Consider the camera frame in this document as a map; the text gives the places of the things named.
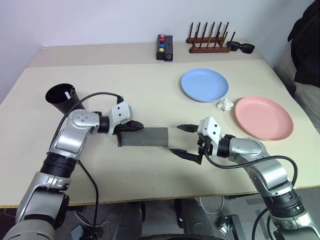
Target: beige tabletop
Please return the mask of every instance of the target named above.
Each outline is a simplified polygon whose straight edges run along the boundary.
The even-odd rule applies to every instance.
[[[185,54],[188,45],[177,43],[176,46],[181,52],[175,50],[174,59],[177,60],[170,63],[152,61],[150,55],[154,48],[151,47],[149,55],[140,57],[136,62],[123,60],[125,63],[120,63],[116,59],[112,64],[111,60],[104,60],[99,55],[98,60],[93,61],[99,65],[91,64],[91,60],[79,60],[80,56],[85,58],[90,55],[90,51],[81,52],[81,46],[70,47],[78,48],[80,52],[75,59],[70,57],[72,51],[68,47],[55,47],[56,53],[49,48],[42,50],[0,105],[0,206],[18,205],[35,172],[41,168],[62,117],[55,107],[45,101],[46,91],[56,84],[74,85],[80,98],[100,91],[124,96],[132,107],[134,120],[146,127],[168,127],[168,148],[197,153],[197,134],[183,132],[176,126],[197,125],[208,116],[214,117],[221,125],[222,134],[249,137],[235,121],[233,111],[222,112],[215,107],[216,103],[197,102],[182,92],[181,76],[194,68],[208,68],[222,74],[229,83],[227,98],[231,101],[236,102],[246,96],[261,96],[283,106],[292,117],[293,133],[284,140],[262,142],[270,155],[284,155],[295,160],[299,169],[297,188],[320,185],[320,136],[258,51],[255,50],[257,53],[252,58],[240,51],[220,53],[223,56],[219,60],[219,55],[215,53]],[[92,46],[95,47],[112,48],[110,45]],[[130,44],[126,45],[124,57],[130,55],[130,49],[136,51],[136,45],[131,44],[131,47]],[[192,60],[179,60],[179,53]],[[65,65],[59,65],[57,62],[63,56],[69,56],[69,60],[65,60]],[[148,58],[151,59],[150,63],[145,62]],[[111,96],[96,96],[83,105],[89,111],[107,113],[115,104],[116,100]],[[115,136],[95,134],[88,137],[80,159],[98,185],[100,202],[233,195],[256,191],[243,169],[216,168],[205,159],[202,165],[198,165],[178,158],[168,148],[117,147]],[[291,178],[291,164],[280,161]],[[231,164],[226,159],[218,159],[217,162]],[[94,188],[78,166],[71,178],[67,191],[70,203],[93,203]]]

